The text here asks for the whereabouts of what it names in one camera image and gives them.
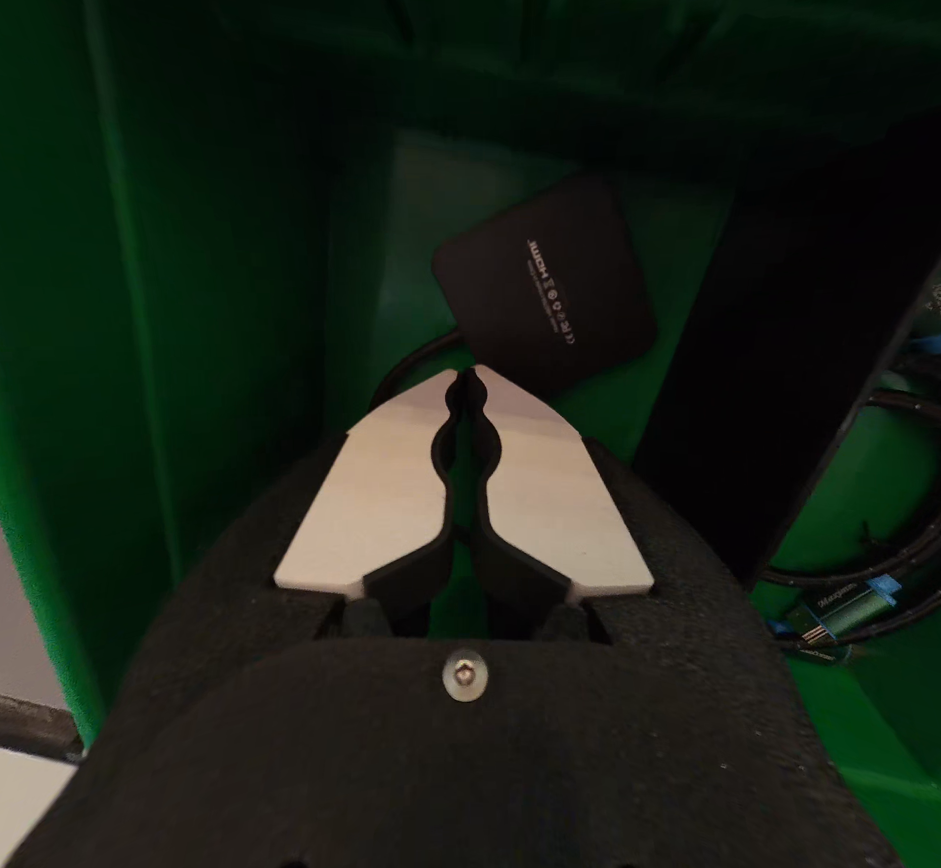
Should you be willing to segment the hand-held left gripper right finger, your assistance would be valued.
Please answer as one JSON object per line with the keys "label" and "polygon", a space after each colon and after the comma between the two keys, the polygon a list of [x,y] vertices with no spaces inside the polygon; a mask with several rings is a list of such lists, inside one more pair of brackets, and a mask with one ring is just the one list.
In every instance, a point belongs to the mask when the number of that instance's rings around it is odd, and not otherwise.
{"label": "hand-held left gripper right finger", "polygon": [[481,580],[495,597],[585,599],[647,594],[638,545],[580,433],[498,372],[468,374],[485,459]]}

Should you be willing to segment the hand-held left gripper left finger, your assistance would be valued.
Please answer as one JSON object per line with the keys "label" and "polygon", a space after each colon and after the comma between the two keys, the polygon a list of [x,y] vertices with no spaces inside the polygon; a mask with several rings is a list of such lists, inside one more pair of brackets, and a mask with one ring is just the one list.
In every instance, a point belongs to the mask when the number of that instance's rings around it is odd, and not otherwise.
{"label": "hand-held left gripper left finger", "polygon": [[276,568],[278,588],[431,599],[451,575],[463,375],[441,371],[346,434]]}

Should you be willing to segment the braided hdmi cable green plugs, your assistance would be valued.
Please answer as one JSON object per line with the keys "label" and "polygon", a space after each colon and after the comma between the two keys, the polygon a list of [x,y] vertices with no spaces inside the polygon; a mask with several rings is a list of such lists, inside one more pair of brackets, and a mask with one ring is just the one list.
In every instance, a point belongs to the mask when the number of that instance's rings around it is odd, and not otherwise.
{"label": "braided hdmi cable green plugs", "polygon": [[[907,340],[866,408],[925,426],[935,449],[940,428],[940,287],[934,281]],[[829,573],[767,568],[761,579],[794,589],[800,598],[781,620],[768,623],[784,651],[825,665],[853,647],[914,626],[939,610],[940,485],[935,474],[911,519],[882,541],[867,523],[862,552]]]}

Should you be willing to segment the green plastic bin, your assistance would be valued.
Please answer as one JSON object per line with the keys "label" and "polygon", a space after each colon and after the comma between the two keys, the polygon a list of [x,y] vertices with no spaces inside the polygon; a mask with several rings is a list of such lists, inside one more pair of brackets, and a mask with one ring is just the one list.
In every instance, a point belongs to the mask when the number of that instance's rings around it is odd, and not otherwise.
{"label": "green plastic bin", "polygon": [[[770,631],[939,474],[866,408],[747,590],[635,472],[743,178],[939,111],[939,0],[2,0],[2,530],[77,736],[7,866],[939,866],[939,610]],[[612,181],[650,350],[542,400],[647,594],[495,597],[464,344],[431,599],[278,588],[439,246]]]}

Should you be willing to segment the black flat panel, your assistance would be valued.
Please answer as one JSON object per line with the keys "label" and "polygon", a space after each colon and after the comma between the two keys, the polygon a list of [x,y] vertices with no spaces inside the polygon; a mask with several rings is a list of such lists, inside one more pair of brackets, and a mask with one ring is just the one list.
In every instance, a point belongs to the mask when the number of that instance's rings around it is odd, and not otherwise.
{"label": "black flat panel", "polygon": [[743,178],[633,457],[747,590],[939,268],[939,111]]}

